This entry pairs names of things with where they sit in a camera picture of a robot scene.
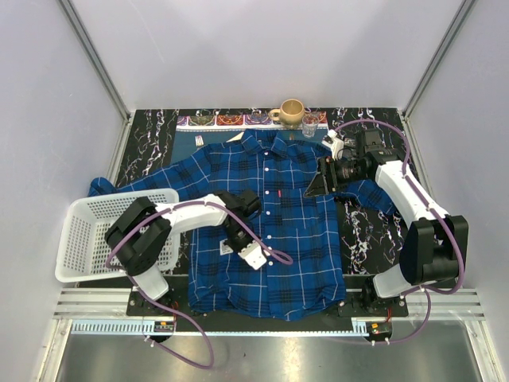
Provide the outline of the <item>blue plaid shirt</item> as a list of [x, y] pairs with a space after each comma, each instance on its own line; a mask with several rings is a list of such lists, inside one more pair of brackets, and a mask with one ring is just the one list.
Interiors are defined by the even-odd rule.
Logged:
[[256, 271], [236, 253], [221, 253], [222, 228], [197, 229], [190, 248], [189, 305], [203, 309], [219, 297], [254, 312], [256, 301], [265, 302], [273, 315], [290, 320], [346, 295], [335, 196], [304, 196], [326, 154], [322, 145], [286, 140], [281, 131], [248, 129], [238, 141], [208, 144], [121, 191], [170, 188], [181, 201], [220, 190], [255, 192], [262, 211], [251, 219], [254, 232], [293, 262], [270, 261]]

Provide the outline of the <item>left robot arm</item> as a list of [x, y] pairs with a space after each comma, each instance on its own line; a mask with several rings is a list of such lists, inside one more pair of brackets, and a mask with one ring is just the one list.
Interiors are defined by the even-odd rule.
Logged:
[[156, 204], [148, 197], [139, 197], [109, 227], [104, 239], [122, 269], [145, 294], [144, 306], [162, 315], [172, 304], [169, 285], [157, 265], [167, 240], [198, 228], [221, 227], [227, 236], [224, 243], [258, 270], [266, 263], [266, 256], [248, 232], [248, 218], [259, 212], [260, 200], [250, 190], [239, 195], [220, 190], [172, 204]]

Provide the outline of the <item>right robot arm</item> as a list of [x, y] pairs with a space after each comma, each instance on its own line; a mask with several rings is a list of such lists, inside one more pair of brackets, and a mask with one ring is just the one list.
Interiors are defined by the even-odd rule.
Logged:
[[418, 288], [436, 290], [436, 283], [464, 277], [468, 222], [439, 206], [411, 173], [405, 154], [383, 146], [376, 129], [356, 135], [356, 154], [342, 158], [345, 143], [330, 130], [322, 143], [331, 151], [319, 158], [317, 172], [305, 194], [325, 196], [344, 191], [355, 181], [372, 180], [392, 200], [408, 232], [398, 264], [371, 276], [363, 284], [359, 305], [370, 315], [386, 313]]

